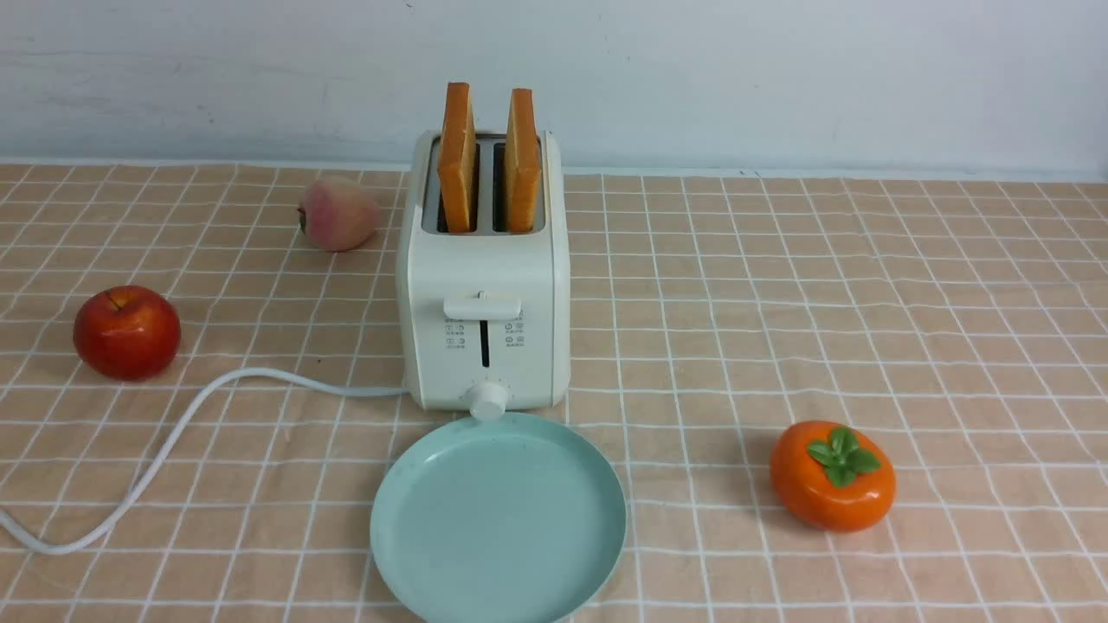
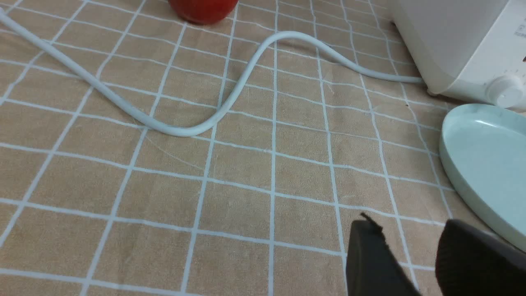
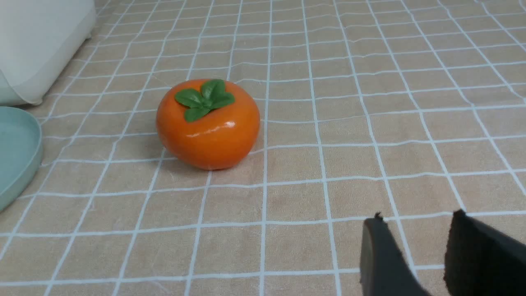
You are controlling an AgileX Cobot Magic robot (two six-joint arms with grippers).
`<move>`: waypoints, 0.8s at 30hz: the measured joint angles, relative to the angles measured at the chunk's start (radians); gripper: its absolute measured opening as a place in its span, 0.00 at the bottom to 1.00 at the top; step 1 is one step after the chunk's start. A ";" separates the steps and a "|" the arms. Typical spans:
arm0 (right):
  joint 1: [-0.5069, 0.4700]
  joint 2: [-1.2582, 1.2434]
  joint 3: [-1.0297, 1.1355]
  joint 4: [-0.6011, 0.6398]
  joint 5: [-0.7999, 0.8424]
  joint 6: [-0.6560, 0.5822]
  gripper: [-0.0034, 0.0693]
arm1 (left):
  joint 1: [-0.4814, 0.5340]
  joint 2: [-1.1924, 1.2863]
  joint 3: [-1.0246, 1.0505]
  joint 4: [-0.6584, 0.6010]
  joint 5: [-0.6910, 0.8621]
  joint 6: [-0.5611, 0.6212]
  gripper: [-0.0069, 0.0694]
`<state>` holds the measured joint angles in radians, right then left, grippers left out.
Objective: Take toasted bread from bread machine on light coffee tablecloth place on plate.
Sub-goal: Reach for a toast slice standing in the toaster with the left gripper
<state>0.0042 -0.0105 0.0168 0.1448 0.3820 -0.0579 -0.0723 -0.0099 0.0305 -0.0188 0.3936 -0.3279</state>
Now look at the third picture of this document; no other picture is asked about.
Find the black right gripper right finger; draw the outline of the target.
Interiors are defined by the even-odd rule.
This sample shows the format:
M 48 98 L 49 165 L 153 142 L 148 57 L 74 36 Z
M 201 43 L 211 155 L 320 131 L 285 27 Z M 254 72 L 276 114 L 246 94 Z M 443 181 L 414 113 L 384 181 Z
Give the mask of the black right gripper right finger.
M 444 281 L 451 296 L 524 296 L 526 246 L 457 210 L 448 234 Z

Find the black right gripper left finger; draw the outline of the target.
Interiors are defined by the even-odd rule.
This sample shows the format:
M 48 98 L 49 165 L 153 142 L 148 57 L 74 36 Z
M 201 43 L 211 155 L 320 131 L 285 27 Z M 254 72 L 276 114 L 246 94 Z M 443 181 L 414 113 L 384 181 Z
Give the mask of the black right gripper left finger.
M 360 284 L 364 296 L 428 296 L 406 264 L 380 213 L 363 221 Z

